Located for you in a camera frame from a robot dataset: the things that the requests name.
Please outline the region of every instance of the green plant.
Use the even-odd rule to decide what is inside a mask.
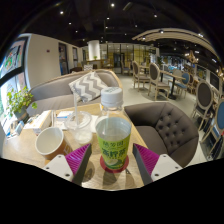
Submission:
[[[26,86],[19,92],[15,92],[15,90],[12,88],[12,90],[7,93],[8,106],[6,109],[9,111],[8,114],[12,116],[15,112],[21,113],[21,109],[23,106],[29,106],[32,97],[33,95],[31,93],[28,93],[28,89]],[[32,108],[36,109],[37,104],[32,103]]]

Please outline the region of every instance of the white cup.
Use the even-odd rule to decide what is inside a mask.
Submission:
[[[51,160],[58,154],[67,155],[72,148],[66,141],[63,131],[58,127],[49,127],[37,137],[35,147],[38,153]]]

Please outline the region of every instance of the plastic bottle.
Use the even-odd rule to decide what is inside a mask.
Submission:
[[[107,168],[118,170],[125,164],[131,133],[131,121],[122,108],[122,89],[102,89],[101,104],[103,109],[96,120],[101,155]]]

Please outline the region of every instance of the dining chair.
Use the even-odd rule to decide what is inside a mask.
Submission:
[[[143,88],[145,82],[150,82],[150,78],[147,77],[143,72],[140,71],[141,66],[136,61],[132,62],[133,66],[133,81],[134,81],[134,88],[135,88],[135,83],[138,83],[138,92],[139,92],[139,83],[143,83]]]
[[[204,137],[201,140],[201,143],[203,143],[205,139],[209,136],[209,134],[212,134],[213,137],[215,138],[215,143],[207,156],[209,160],[211,158],[210,155],[212,151],[214,150],[216,144],[222,137],[223,133],[224,133],[224,99],[220,99],[218,102],[218,106],[216,108],[215,116],[212,119],[210,128],[208,128],[207,132],[205,133]]]
[[[159,81],[159,76],[160,76],[160,69],[155,63],[150,63],[149,64],[149,77],[150,77],[150,82],[149,82],[149,91],[148,95],[151,91],[151,85],[155,86],[155,101],[157,99],[158,91],[160,89],[166,89],[167,90],[167,100],[170,92],[170,86],[164,82]]]
[[[213,92],[210,84],[204,79],[201,79],[196,88],[196,103],[194,105],[191,117],[197,113],[201,118],[201,124],[198,130],[201,129],[204,120],[208,122],[211,116],[211,107],[213,104]]]
[[[124,62],[121,61],[121,74],[124,75],[124,73],[129,73],[129,68],[128,67],[124,67]]]
[[[184,98],[186,97],[186,93],[187,93],[187,87],[188,87],[188,83],[190,81],[190,75],[188,72],[184,72],[182,74],[182,78],[185,79],[181,79],[179,82],[175,83],[175,86],[181,90],[180,96],[182,95],[183,90],[185,91],[185,95]]]
[[[182,76],[182,71],[181,70],[179,70],[179,69],[174,69],[173,70],[173,75],[175,75],[175,76],[179,76],[179,77],[181,77]],[[168,79],[168,84],[170,84],[170,82],[172,83],[173,82],[173,78],[169,78]]]
[[[190,80],[188,82],[188,85],[187,85],[187,88],[190,89],[191,91],[191,94],[192,94],[192,91],[195,90],[195,86],[194,86],[194,77],[192,74],[189,74],[190,75]]]
[[[215,103],[218,104],[218,102],[221,98],[221,94],[220,94],[219,90],[216,89],[214,86],[212,86],[212,92],[213,92],[214,101],[215,101]]]

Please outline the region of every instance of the potted plant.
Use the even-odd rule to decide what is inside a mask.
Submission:
[[[19,92],[15,92],[15,90],[12,88],[12,90],[7,93],[8,106],[6,109],[8,110],[8,114],[11,117],[13,114],[15,114],[18,121],[22,120],[24,123],[26,123],[29,119],[26,108],[29,106],[32,97],[33,95],[28,93],[26,86]],[[37,104],[32,103],[32,108],[36,109]]]

